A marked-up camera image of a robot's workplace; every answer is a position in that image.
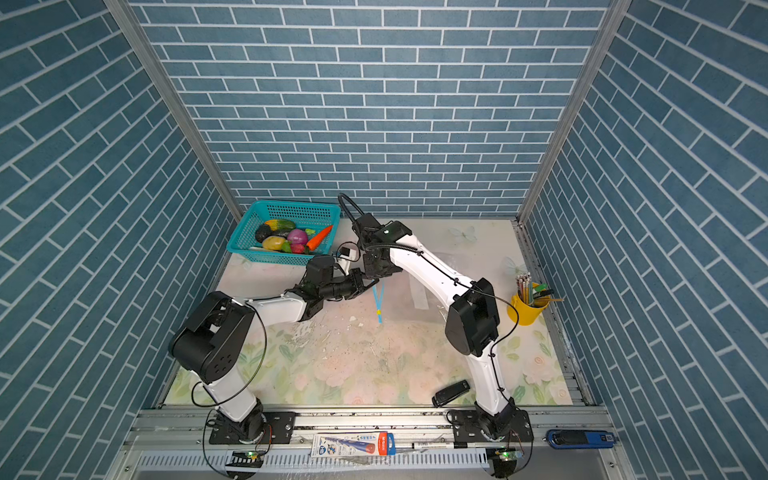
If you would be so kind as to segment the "purple toy onion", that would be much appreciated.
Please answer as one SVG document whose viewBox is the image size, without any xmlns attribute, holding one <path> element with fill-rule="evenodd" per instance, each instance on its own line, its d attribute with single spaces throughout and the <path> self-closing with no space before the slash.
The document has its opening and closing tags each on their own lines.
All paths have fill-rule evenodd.
<svg viewBox="0 0 768 480">
<path fill-rule="evenodd" d="M 286 239 L 291 244 L 306 245 L 308 240 L 309 240 L 309 236 L 308 236 L 308 233 L 305 230 L 296 228 L 296 229 L 291 230 L 288 233 Z"/>
</svg>

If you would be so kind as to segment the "teal plastic basket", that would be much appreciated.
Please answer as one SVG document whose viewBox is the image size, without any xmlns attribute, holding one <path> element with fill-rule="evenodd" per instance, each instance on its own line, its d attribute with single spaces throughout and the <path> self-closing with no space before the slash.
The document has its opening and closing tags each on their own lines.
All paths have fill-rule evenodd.
<svg viewBox="0 0 768 480">
<path fill-rule="evenodd" d="M 291 244 L 288 240 L 283 251 L 269 251 L 262 247 L 262 243 L 255 241 L 254 232 L 262 223 L 270 219 L 293 221 L 296 228 L 308 233 L 309 239 L 329 225 L 333 226 L 333 230 L 314 251 L 310 251 L 306 245 Z M 275 200 L 257 201 L 247 210 L 236 227 L 227 249 L 251 262 L 304 266 L 312 255 L 330 252 L 339 220 L 340 208 L 337 205 Z M 286 238 L 289 232 L 288 230 L 273 231 L 272 236 Z"/>
</svg>

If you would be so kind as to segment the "clear zip top bag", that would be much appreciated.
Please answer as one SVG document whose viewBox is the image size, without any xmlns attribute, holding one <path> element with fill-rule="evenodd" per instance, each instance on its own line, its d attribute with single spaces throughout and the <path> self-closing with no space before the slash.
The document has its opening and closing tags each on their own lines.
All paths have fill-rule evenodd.
<svg viewBox="0 0 768 480">
<path fill-rule="evenodd" d="M 443 325 L 447 318 L 443 303 L 410 274 L 380 279 L 372 292 L 380 323 L 412 321 Z"/>
</svg>

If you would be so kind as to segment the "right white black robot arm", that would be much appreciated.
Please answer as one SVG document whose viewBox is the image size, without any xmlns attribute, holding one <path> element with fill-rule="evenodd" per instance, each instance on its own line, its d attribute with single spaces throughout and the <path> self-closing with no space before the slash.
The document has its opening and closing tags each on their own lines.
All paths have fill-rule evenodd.
<svg viewBox="0 0 768 480">
<path fill-rule="evenodd" d="M 473 280 L 451 268 L 399 221 L 382 224 L 365 213 L 351 222 L 369 277 L 405 271 L 446 307 L 445 335 L 453 348 L 467 357 L 479 427 L 491 440 L 507 436 L 519 409 L 507 395 L 496 355 L 503 338 L 498 331 L 499 298 L 493 285 L 485 278 Z"/>
</svg>

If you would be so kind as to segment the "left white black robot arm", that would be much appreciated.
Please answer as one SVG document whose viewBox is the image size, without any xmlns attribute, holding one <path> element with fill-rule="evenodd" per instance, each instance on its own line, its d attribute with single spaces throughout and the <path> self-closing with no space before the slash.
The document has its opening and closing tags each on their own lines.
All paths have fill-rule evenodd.
<svg viewBox="0 0 768 480">
<path fill-rule="evenodd" d="M 205 296 L 170 341 L 169 354 L 194 373 L 211 397 L 208 405 L 239 443 L 265 435 L 266 417 L 260 400 L 249 390 L 237 360 L 253 325 L 308 321 L 325 302 L 354 299 L 369 289 L 359 268 L 345 269 L 329 255 L 313 257 L 301 280 L 283 293 L 238 301 L 221 292 Z"/>
</svg>

